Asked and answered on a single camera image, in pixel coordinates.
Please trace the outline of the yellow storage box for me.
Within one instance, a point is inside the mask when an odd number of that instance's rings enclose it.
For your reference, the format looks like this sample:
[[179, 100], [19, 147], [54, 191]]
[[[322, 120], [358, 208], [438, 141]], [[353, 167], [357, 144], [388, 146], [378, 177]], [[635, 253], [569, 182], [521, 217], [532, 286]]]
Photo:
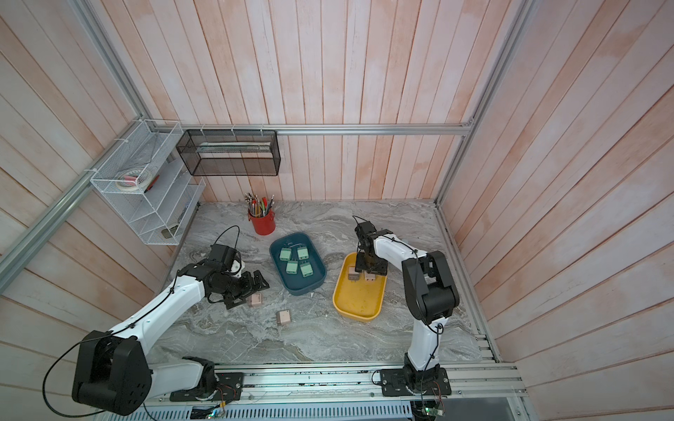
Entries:
[[343, 317], [363, 323], [374, 320], [381, 312], [386, 276], [377, 275], [375, 282], [363, 280], [352, 282], [348, 279], [349, 267], [356, 264], [356, 253], [345, 258], [339, 279], [333, 292], [333, 306]]

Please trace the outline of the green plug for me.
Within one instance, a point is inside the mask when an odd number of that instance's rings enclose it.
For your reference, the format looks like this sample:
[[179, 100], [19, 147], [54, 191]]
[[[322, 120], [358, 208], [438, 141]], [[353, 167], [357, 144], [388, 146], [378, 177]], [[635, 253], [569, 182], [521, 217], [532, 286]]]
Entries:
[[297, 250], [298, 261], [307, 262], [310, 259], [309, 249], [307, 247], [299, 247]]
[[282, 248], [279, 252], [280, 261], [291, 261], [292, 260], [292, 250], [290, 248]]
[[303, 277], [311, 277], [313, 276], [313, 268], [312, 264], [310, 262], [304, 262], [299, 266], [300, 273]]
[[298, 262], [288, 261], [286, 263], [285, 272], [289, 275], [296, 275], [296, 273], [298, 272]]

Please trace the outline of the teal storage box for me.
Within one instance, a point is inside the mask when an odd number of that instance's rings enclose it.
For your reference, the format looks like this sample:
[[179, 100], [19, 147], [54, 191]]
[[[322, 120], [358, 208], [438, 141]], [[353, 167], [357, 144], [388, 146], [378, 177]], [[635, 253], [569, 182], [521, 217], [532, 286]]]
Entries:
[[292, 233], [270, 246], [283, 286], [293, 296], [318, 289], [326, 279], [326, 267], [305, 233]]

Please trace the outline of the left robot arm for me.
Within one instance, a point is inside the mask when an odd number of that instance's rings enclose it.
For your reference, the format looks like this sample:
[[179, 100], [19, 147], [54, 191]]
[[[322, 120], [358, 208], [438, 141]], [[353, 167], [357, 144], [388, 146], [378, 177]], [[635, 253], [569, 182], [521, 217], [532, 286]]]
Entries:
[[239, 399], [240, 374], [219, 375], [214, 362], [199, 357], [151, 365], [147, 354], [184, 312], [212, 294], [231, 310], [269, 287], [258, 270], [232, 275], [206, 261], [180, 269], [160, 296], [129, 319], [106, 332], [93, 331], [82, 340], [73, 400], [127, 416], [147, 399], [164, 395], [179, 402]]

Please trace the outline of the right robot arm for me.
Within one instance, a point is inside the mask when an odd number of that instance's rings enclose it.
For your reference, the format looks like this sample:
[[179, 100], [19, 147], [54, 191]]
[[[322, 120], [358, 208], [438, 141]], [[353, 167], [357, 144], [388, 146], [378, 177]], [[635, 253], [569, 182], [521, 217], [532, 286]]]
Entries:
[[449, 263], [440, 251], [413, 247], [388, 230], [356, 230], [356, 271], [386, 275], [393, 266], [403, 275], [405, 302], [414, 318], [412, 341], [402, 368], [380, 372], [386, 396], [422, 395], [443, 391], [446, 372], [440, 364], [440, 342], [460, 296]]

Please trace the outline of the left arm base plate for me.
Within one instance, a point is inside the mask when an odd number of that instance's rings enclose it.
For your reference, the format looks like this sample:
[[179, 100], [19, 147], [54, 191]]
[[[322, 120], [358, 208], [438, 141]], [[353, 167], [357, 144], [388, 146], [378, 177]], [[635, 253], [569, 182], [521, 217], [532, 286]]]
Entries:
[[172, 392], [170, 402], [224, 402], [239, 401], [242, 395], [244, 373], [225, 372], [206, 375], [197, 387]]

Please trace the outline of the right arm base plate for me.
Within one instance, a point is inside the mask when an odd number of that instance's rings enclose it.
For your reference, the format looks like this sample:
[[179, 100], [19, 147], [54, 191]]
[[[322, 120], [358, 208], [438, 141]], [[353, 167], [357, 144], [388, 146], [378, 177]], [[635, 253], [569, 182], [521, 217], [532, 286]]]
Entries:
[[379, 371], [382, 394], [397, 396], [450, 396], [452, 389], [445, 368], [436, 365], [424, 372], [409, 367]]

